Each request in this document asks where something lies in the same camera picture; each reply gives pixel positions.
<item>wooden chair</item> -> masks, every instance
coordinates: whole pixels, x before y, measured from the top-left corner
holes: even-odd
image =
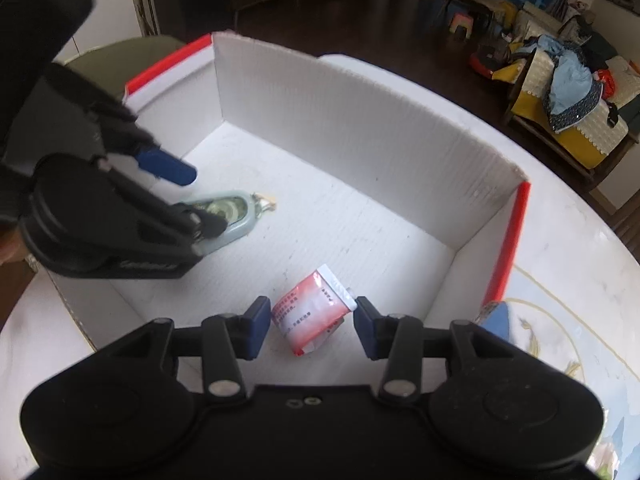
[[[613,168],[615,168],[620,163],[620,160],[622,160],[622,157],[626,155],[626,152],[628,152],[633,145],[638,143],[638,134],[629,132],[628,134],[626,134],[625,138],[620,141],[619,145],[617,145],[600,164],[598,164],[592,170],[588,170],[587,168],[585,168],[580,164],[580,162],[575,160],[572,157],[571,153],[569,153],[562,145],[560,145],[548,131],[540,127],[538,124],[532,121],[528,121],[522,117],[518,117],[511,112],[511,107],[513,107],[513,104],[516,102],[518,95],[520,95],[520,90],[522,89],[524,78],[527,76],[527,72],[529,71],[529,67],[532,61],[533,54],[529,56],[529,59],[527,59],[527,64],[520,73],[520,76],[518,77],[516,83],[511,85],[511,89],[508,94],[509,105],[507,106],[507,110],[502,118],[502,124],[506,126],[511,121],[514,121],[525,130],[527,130],[530,134],[533,134],[542,143],[546,144],[555,153],[560,155],[562,157],[562,160],[564,160],[567,165],[571,167],[575,173],[577,173],[580,181],[582,182],[579,193],[588,193],[592,189],[595,189],[598,184],[600,184],[607,177],[607,175],[611,173]]]
[[[449,10],[449,4],[453,1],[464,6],[469,14],[475,16],[474,23],[478,22],[477,17],[484,17],[484,26],[480,28],[481,34],[486,34],[489,30],[493,31],[491,27],[495,23],[494,12],[475,0],[445,0],[445,3],[440,8],[438,15],[443,14],[446,16],[447,11]]]
[[[609,219],[609,226],[640,262],[640,190]]]

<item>sofa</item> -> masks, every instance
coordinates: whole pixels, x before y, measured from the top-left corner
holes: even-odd
[[[532,6],[525,6],[517,15],[515,37],[536,37],[548,34],[557,37],[561,23]],[[607,124],[609,106],[601,100],[596,109],[575,126],[555,133],[543,108],[543,98],[550,85],[554,63],[543,51],[529,59],[519,59],[494,72],[492,79],[513,85],[504,123],[516,119],[552,147],[587,183],[586,189],[597,186],[638,142],[640,132],[640,74],[616,49],[593,31],[582,45],[585,59],[598,68],[610,71],[615,92],[607,101],[618,107],[619,118],[614,127]]]

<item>red and white packet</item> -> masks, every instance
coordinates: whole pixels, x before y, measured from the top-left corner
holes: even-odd
[[[317,349],[357,305],[329,267],[323,265],[292,288],[271,318],[295,355]]]

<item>white corrugated cardboard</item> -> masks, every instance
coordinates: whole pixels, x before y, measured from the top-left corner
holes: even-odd
[[[88,336],[101,346],[138,319],[187,326],[242,312],[324,263],[383,314],[425,319],[433,306],[445,319],[467,302],[475,317],[504,252],[519,168],[439,110],[361,75],[233,34],[208,48],[213,63],[180,60],[128,97],[140,124],[198,168],[190,186],[151,190],[177,201],[245,189],[278,209],[180,280],[101,282],[88,306],[92,285],[57,279]],[[132,312],[92,315],[103,307]],[[271,330],[260,357],[241,364],[245,380],[376,384],[383,363],[366,359],[347,321],[302,357]],[[426,366],[437,368],[431,388],[442,367]]]

